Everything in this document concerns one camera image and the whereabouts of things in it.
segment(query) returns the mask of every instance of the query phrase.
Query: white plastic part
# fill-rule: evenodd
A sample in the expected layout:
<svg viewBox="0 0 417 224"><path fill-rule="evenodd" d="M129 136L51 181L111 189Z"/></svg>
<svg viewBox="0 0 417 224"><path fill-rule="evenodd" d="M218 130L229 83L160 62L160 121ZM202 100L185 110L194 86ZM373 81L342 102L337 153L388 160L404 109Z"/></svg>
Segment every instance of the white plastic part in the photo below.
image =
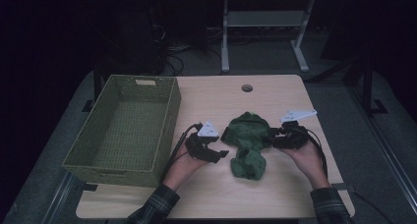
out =
<svg viewBox="0 0 417 224"><path fill-rule="evenodd" d="M206 121L203 127L197 133L199 137L209 137L209 138L217 138L218 132L212 125L211 121Z"/></svg>
<svg viewBox="0 0 417 224"><path fill-rule="evenodd" d="M316 114L317 114L317 111L315 109L309 110L309 111L288 110L287 114L279 118L279 121L281 121L281 123L296 121L296 120L307 118Z"/></svg>

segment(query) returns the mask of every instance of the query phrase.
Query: floor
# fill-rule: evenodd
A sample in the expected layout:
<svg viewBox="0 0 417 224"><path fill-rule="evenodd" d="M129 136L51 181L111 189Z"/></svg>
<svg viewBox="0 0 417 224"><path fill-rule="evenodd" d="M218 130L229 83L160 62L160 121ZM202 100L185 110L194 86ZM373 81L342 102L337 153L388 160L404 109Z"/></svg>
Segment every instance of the floor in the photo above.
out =
<svg viewBox="0 0 417 224"><path fill-rule="evenodd" d="M274 38L231 44L228 75L291 74L303 79L314 77L338 63L321 59L327 36L326 31L310 31L305 36L302 50L310 67L309 73L301 73L298 69L289 44L292 38L290 31L280 32ZM217 42L210 45L208 51L190 49L173 52L175 57L168 58L170 65L167 65L162 75L178 74L182 63L182 76L220 75L219 50ZM169 67L171 65L176 69L175 72ZM380 100L387 113L368 117L360 105L362 82L359 81L353 87L345 86L342 83L345 73L346 69L343 69L319 83L306 84L306 89L319 112L319 120L341 175L350 190L355 191L350 194L356 209L353 220L357 224L388 223L369 201L392 223L417 223L417 210L415 204L412 205L416 197L413 184L417 184L417 125L378 73L374 73L373 77L372 98ZM4 221L5 224L123 223L123 220L78 218L76 208L84 183L66 173L61 166L88 115L83 109L86 102L93 99L92 86L90 73L74 94ZM299 223L315 221L299 220Z"/></svg>

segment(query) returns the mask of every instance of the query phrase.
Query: green cloth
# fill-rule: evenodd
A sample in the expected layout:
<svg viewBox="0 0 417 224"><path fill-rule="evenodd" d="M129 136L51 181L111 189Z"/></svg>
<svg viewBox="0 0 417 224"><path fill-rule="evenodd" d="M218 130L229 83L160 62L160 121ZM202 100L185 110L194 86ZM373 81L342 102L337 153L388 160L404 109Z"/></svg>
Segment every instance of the green cloth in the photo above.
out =
<svg viewBox="0 0 417 224"><path fill-rule="evenodd" d="M266 120L249 112L230 122L222 140L238 147L236 157L230 160L235 177L255 181L262 178L267 162L261 156L261 150L270 147L270 141L263 140L268 135L268 129Z"/></svg>

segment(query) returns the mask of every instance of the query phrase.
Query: gray carpet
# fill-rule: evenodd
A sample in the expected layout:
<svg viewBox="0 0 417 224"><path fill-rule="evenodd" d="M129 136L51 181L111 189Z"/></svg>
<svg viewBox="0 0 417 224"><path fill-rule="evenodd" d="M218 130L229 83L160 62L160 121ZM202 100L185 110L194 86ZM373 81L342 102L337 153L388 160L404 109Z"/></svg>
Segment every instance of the gray carpet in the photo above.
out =
<svg viewBox="0 0 417 224"><path fill-rule="evenodd" d="M326 42L325 33L306 35L302 49L311 71L301 74L294 54L285 38L281 41L258 41L248 45L230 46L229 75L296 74L307 79L328 69L336 62L320 59ZM210 47L219 53L219 45ZM220 59L213 51L190 50L177 57L184 62L184 76L210 76L220 74ZM180 62L170 59L172 65ZM393 223L417 223L417 216L393 175L380 146L380 139L370 127L370 119L364 116L355 97L361 85L348 88L341 83L344 71L340 71L319 84L306 84L313 105L325 131L345 183L374 203ZM163 73L169 76L167 68ZM5 224L15 223L122 223L122 220L82 220L75 214L83 188L83 182L68 177L61 167L68 149L88 113L82 112L87 100L93 99L92 74L86 76L74 95L67 111L39 157L27 182L12 207ZM377 124L390 147L401 162L413 184L416 184L417 127L400 103L396 101L389 85L375 74L373 98L380 99L388 114L375 115L371 122ZM68 179L62 205L50 209L62 181ZM351 194L356 213L355 223L386 223L380 213L369 204Z"/></svg>

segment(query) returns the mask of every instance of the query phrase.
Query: person's left hand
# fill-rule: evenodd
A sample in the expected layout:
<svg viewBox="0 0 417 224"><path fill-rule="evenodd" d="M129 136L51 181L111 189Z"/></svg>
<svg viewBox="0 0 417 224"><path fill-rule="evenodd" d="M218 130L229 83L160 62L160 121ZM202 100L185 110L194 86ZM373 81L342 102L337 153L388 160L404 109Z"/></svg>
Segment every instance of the person's left hand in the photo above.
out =
<svg viewBox="0 0 417 224"><path fill-rule="evenodd" d="M208 164L206 161L193 158L188 153L185 143L181 144L175 158L175 162L172 163L171 168L169 168L169 171L162 182L173 191L177 191L178 188L194 174L194 172Z"/></svg>

